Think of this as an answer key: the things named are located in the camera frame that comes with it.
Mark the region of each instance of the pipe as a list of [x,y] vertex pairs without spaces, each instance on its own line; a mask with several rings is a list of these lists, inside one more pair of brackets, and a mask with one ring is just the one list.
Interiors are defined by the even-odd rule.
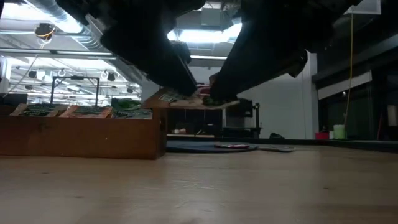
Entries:
[[[71,36],[75,41],[80,43],[82,46],[87,48],[89,51],[94,52],[109,52],[108,49],[104,48],[99,40],[99,37],[94,35],[92,31],[86,26],[80,24],[76,19],[74,19],[71,15],[67,14],[55,0],[23,0],[26,4],[33,7],[40,12],[48,14],[50,16],[50,21],[53,22],[59,29],[63,30],[66,33],[71,35],[75,34],[77,36]],[[119,68],[124,77],[135,83],[140,83],[142,77],[137,70],[132,67],[129,67],[124,64],[124,66],[120,67],[122,62],[120,60],[109,61],[106,62],[114,65],[116,68]]]

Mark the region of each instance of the wooden box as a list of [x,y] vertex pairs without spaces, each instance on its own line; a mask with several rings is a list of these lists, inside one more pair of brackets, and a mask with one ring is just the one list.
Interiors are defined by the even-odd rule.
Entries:
[[0,117],[0,155],[156,159],[166,122],[164,110],[152,120]]

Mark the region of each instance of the wooden table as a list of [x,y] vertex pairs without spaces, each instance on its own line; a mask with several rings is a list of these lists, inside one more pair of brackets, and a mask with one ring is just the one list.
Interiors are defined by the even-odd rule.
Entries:
[[398,223],[398,155],[0,157],[0,223]]

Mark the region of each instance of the metal frame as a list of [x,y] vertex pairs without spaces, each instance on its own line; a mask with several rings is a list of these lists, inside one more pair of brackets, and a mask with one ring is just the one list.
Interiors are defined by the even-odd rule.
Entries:
[[96,78],[96,77],[79,77],[79,76],[71,76],[71,77],[56,76],[56,77],[52,77],[52,87],[51,87],[51,97],[50,97],[50,104],[51,105],[53,104],[53,100],[54,100],[55,87],[58,86],[58,85],[55,85],[55,81],[58,78],[62,78],[62,79],[70,78],[71,80],[84,80],[85,78],[87,78],[87,79],[97,80],[96,93],[95,93],[95,106],[98,106],[98,94],[100,92],[100,78]]

